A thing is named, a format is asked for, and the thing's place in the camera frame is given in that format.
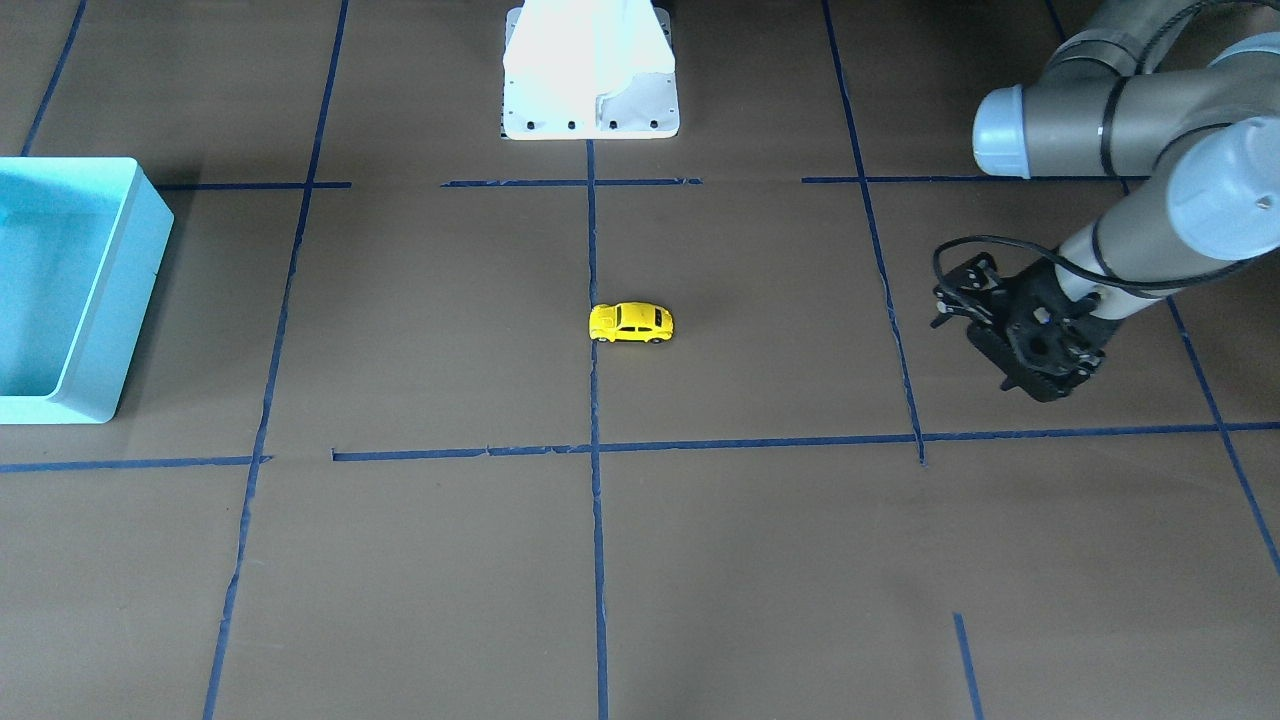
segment yellow toy car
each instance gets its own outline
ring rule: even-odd
[[[596,342],[664,342],[676,334],[676,320],[652,302],[618,302],[591,309],[591,340]]]

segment blue plastic bin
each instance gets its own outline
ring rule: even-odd
[[[173,213],[129,158],[0,158],[0,424],[115,415]]]

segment floor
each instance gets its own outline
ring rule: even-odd
[[[1280,716],[1280,263],[1051,405],[928,327],[1125,192],[969,154],[1096,1],[681,3],[634,143],[499,138],[512,4],[0,5],[0,154],[177,218],[116,419],[0,429],[0,716]]]

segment black cable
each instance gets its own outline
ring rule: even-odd
[[[1025,240],[1001,237],[997,234],[972,234],[968,237],[959,237],[956,240],[943,242],[937,247],[937,250],[933,251],[933,274],[938,278],[938,287],[941,287],[948,297],[957,300],[961,305],[964,305],[966,310],[970,311],[974,311],[973,305],[969,304],[969,301],[960,293],[960,291],[956,287],[954,287],[951,283],[947,282],[946,274],[943,274],[942,272],[942,254],[946,252],[947,250],[951,250],[952,247],[959,247],[961,245],[973,245],[973,243],[1006,245],[1009,247],[1028,250],[1030,252],[1039,255],[1041,258],[1044,258],[1050,263],[1053,263],[1055,265],[1062,268],[1064,270],[1071,273],[1073,275],[1087,279],[1092,283],[1107,287],[1115,287],[1120,290],[1134,291],[1134,292],[1183,290],[1197,284],[1211,283],[1215,281],[1220,281],[1228,275],[1235,274],[1251,264],[1249,260],[1244,260],[1240,263],[1233,263],[1225,268],[1213,270],[1211,273],[1202,273],[1199,275],[1190,275],[1171,281],[1125,281],[1120,278],[1102,275],[1094,273],[1093,270],[1087,270],[1076,265],[1075,263],[1068,260],[1066,258],[1062,258],[1057,252],[1053,252],[1048,247],[1044,247],[1043,245],[1037,245],[1034,242],[1028,242]]]
[[[1142,53],[1138,55],[1138,68],[1134,70],[1134,74],[1148,74],[1149,72],[1152,72],[1147,69],[1147,60],[1151,59],[1151,54],[1155,53],[1156,46],[1160,45],[1160,41],[1187,18],[1198,15],[1201,10],[1206,10],[1215,5],[1263,5],[1266,8],[1271,8],[1272,10],[1280,12],[1280,0],[1199,0],[1197,3],[1192,3],[1190,5],[1175,13],[1174,17],[1165,20],[1165,24],[1160,26],[1160,29],[1156,31],[1156,35],[1153,35],[1151,40],[1147,41],[1147,46],[1143,47]]]

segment white mount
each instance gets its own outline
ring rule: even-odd
[[[525,0],[507,13],[512,140],[644,140],[680,129],[671,15],[650,0]]]

